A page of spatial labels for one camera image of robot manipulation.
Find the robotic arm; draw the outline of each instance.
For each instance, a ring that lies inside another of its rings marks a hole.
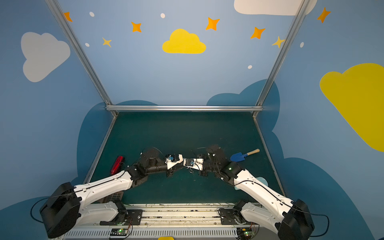
[[[142,153],[140,161],[125,170],[88,184],[72,186],[69,182],[60,185],[41,207],[49,238],[56,238],[76,225],[90,222],[124,222],[127,211],[120,202],[91,204],[112,193],[127,190],[144,183],[148,175],[166,172],[167,177],[183,167],[199,170],[199,175],[215,176],[226,183],[248,193],[265,208],[241,201],[235,207],[239,219],[256,222],[278,234],[281,240],[306,240],[314,230],[314,224],[307,205],[296,202],[273,191],[237,162],[229,161],[217,145],[207,148],[208,156],[194,159],[183,158],[181,154],[158,157],[151,149]]]

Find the yellow star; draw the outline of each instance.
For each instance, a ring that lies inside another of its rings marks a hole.
[[[262,37],[262,32],[265,30],[264,29],[258,29],[258,28],[255,28],[255,32],[253,33],[253,35],[251,36],[251,39],[252,38],[258,38],[260,39]]]
[[[273,46],[273,45],[277,45],[277,46],[280,48],[281,43],[284,42],[284,41],[285,41],[285,39],[281,40],[281,39],[280,39],[280,36],[278,36],[278,37],[277,37],[277,42],[274,43],[274,44],[272,44],[272,46]]]
[[[111,48],[111,46],[109,45],[109,42],[112,41],[112,40],[107,41],[107,40],[105,40],[104,38],[103,38],[103,40],[104,40],[103,45],[108,45],[108,46]]]
[[[208,18],[208,26],[205,30],[213,29],[216,31],[216,24],[219,20],[220,19],[212,20],[212,19]]]
[[[325,18],[328,16],[328,14],[330,14],[331,12],[328,12],[327,10],[323,10],[322,14],[318,17],[317,20],[321,20],[321,23],[324,22]]]
[[[132,32],[134,32],[134,31],[141,32],[141,30],[140,30],[140,25],[141,25],[141,23],[138,23],[138,24],[133,23],[133,22],[131,22],[131,23],[132,23],[132,25],[133,25],[133,30],[132,30]]]
[[[65,16],[65,18],[66,18],[68,21],[73,22],[72,19],[70,18],[70,12],[68,12],[68,13],[64,13],[64,16]]]

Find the yellow object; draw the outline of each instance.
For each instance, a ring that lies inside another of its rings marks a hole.
[[[133,26],[133,30],[132,30],[132,32],[134,32],[134,31],[138,31],[138,32],[141,33],[141,30],[140,30],[141,23],[138,23],[138,24],[133,23],[133,22],[131,22],[131,23],[132,23],[132,26]]]
[[[68,21],[73,22],[72,19],[70,18],[70,12],[68,12],[68,13],[64,13],[64,16],[65,16],[65,18],[66,18]]]
[[[260,39],[260,38],[262,37],[262,33],[263,33],[264,30],[265,30],[265,28],[264,28],[264,29],[258,29],[258,28],[255,28],[255,32],[254,32],[253,35],[251,36],[251,39],[252,39],[252,38],[258,38],[258,39]]]
[[[110,41],[112,41],[112,40],[105,40],[104,38],[103,38],[103,40],[104,40],[104,43],[103,43],[103,45],[108,45],[110,48],[111,48],[111,45],[109,44],[110,43]]]
[[[184,29],[175,30],[170,35],[169,41],[163,43],[163,50],[166,53],[203,53],[206,48],[196,34]]]
[[[277,42],[274,43],[274,44],[272,44],[272,46],[273,46],[273,45],[277,45],[277,46],[280,48],[281,43],[284,42],[284,41],[285,41],[285,39],[281,40],[281,39],[280,39],[280,36],[278,36],[278,37],[277,37]]]
[[[216,31],[216,24],[218,23],[219,20],[220,19],[212,20],[212,19],[208,18],[208,26],[207,26],[206,30],[213,29]]]
[[[320,88],[356,133],[384,152],[384,67],[363,63],[343,74],[329,72]]]
[[[323,12],[321,13],[321,15],[317,18],[317,20],[321,20],[321,23],[324,22],[325,18],[328,16],[328,14],[330,14],[331,12],[328,12],[327,10],[323,10]]]

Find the blue wall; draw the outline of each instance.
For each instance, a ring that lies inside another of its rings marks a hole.
[[[31,239],[45,239],[30,207],[60,184],[84,180],[112,117],[72,48],[41,81],[24,75],[23,34],[49,33],[69,45],[44,0],[1,1],[0,21],[0,235],[24,239],[22,223]]]
[[[279,51],[273,44],[278,36],[285,38],[293,20],[241,14],[233,0],[59,2],[114,104],[206,105],[217,94],[240,94],[268,77]],[[216,31],[206,30],[208,18],[220,19]],[[133,32],[131,22],[141,23],[141,32]],[[255,27],[265,28],[260,39],[251,39]],[[179,28],[196,34],[205,52],[164,52],[163,43]],[[111,47],[103,45],[103,38],[111,40]]]
[[[322,23],[317,18],[324,7],[331,13]],[[322,239],[384,236],[384,206],[377,204],[384,198],[384,152],[364,142],[319,85],[328,72],[362,63],[384,66],[383,11],[383,1],[318,0],[257,117],[287,195],[307,202],[312,212],[329,214],[330,232]],[[364,114],[361,106],[377,103],[357,96],[351,104],[358,116]],[[325,222],[315,217],[316,234]]]

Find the wooden handle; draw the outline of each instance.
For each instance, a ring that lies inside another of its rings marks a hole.
[[[260,152],[260,149],[253,150],[253,151],[251,151],[251,152],[249,152],[249,153],[247,153],[247,154],[248,154],[248,156],[249,156],[249,155],[254,154],[254,153],[257,153],[257,152]]]

